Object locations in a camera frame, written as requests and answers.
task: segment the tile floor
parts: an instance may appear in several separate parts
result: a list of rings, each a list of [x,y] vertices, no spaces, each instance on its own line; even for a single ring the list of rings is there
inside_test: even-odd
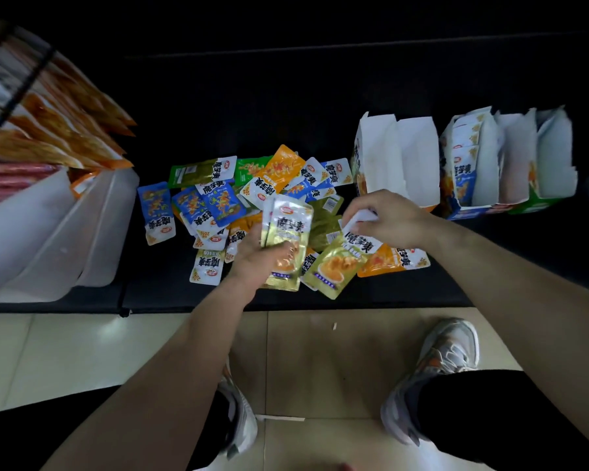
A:
[[[0,315],[0,409],[123,383],[187,315]],[[483,369],[519,369],[473,308],[246,312],[230,355],[258,413],[305,417],[259,424],[258,439],[215,470],[473,470],[483,465],[387,436],[379,406],[414,365],[437,320],[469,319]]]

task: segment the shoe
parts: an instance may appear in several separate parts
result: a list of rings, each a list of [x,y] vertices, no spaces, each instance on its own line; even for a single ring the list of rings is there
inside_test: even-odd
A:
[[[251,448],[258,436],[258,420],[251,410],[251,405],[232,379],[229,358],[222,371],[218,390],[229,400],[230,419],[236,424],[233,434],[222,450],[222,453],[226,454],[227,459],[230,460]]]
[[[413,424],[406,405],[406,392],[415,384],[437,375],[476,370],[480,361],[478,333],[471,322],[463,319],[440,321],[426,337],[415,372],[401,380],[381,408],[388,433],[405,445],[429,439]]]

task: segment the forearm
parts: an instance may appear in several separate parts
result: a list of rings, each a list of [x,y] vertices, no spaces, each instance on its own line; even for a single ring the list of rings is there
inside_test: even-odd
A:
[[[424,249],[535,384],[589,438],[589,290],[451,221],[437,219],[425,238]]]
[[[224,280],[44,469],[185,469],[253,292]]]

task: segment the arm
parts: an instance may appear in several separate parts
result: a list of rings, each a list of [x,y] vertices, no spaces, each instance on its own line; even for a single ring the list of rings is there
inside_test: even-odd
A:
[[[290,243],[261,250],[260,225],[229,275],[168,342],[55,451],[43,470],[185,469],[242,310]]]
[[[362,208],[375,210],[379,221],[360,223],[357,232],[432,254],[537,387],[589,439],[589,290],[389,191],[356,198],[343,222]]]

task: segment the hand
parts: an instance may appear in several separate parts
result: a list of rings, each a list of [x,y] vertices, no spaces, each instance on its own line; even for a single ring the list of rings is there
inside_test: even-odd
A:
[[[292,244],[288,241],[278,246],[262,248],[259,237],[262,225],[256,223],[238,245],[236,259],[225,280],[242,283],[247,291],[255,291],[271,275],[277,261],[292,259]]]
[[[379,220],[356,223],[353,232],[372,236],[393,248],[424,249],[426,233],[440,220],[408,198],[383,189],[355,198],[343,214],[342,224],[365,208],[377,213]]]

